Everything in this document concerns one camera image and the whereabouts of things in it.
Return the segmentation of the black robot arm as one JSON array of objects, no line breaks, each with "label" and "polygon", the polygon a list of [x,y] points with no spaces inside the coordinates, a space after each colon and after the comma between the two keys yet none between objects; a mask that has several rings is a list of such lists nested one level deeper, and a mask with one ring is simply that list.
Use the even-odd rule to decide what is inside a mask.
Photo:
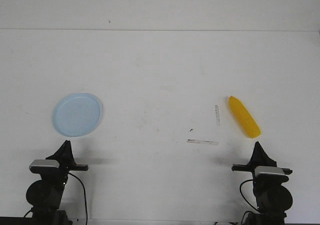
[{"label": "black robot arm", "polygon": [[84,196],[85,224],[88,223],[87,194],[84,183],[72,171],[86,172],[87,164],[75,162],[72,144],[65,140],[59,149],[45,159],[35,159],[29,170],[40,175],[40,179],[33,182],[26,191],[26,200],[32,205],[33,225],[72,225],[67,212],[60,209],[65,186],[69,176],[75,178],[82,186]]},{"label": "black robot arm", "polygon": [[[290,191],[283,186],[289,181],[293,173],[290,168],[277,166],[257,141],[247,164],[233,164],[232,171],[251,173],[252,178],[239,185],[239,192],[244,201],[254,210],[243,213],[242,225],[284,225],[287,217],[286,211],[293,205]],[[256,206],[253,206],[244,196],[243,185],[252,183],[252,192]]]}]

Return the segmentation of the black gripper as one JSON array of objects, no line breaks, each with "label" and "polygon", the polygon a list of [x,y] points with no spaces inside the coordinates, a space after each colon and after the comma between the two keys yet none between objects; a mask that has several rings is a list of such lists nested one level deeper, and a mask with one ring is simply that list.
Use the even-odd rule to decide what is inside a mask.
[{"label": "black gripper", "polygon": [[44,177],[51,183],[66,183],[70,171],[86,172],[89,169],[87,164],[76,163],[70,140],[65,140],[60,148],[45,161],[50,166],[45,169]]},{"label": "black gripper", "polygon": [[277,162],[271,159],[261,144],[256,141],[251,158],[247,164],[233,164],[232,171],[249,172],[252,179],[247,179],[242,183],[252,182],[261,185],[281,185],[289,181],[292,169],[277,167]]}]

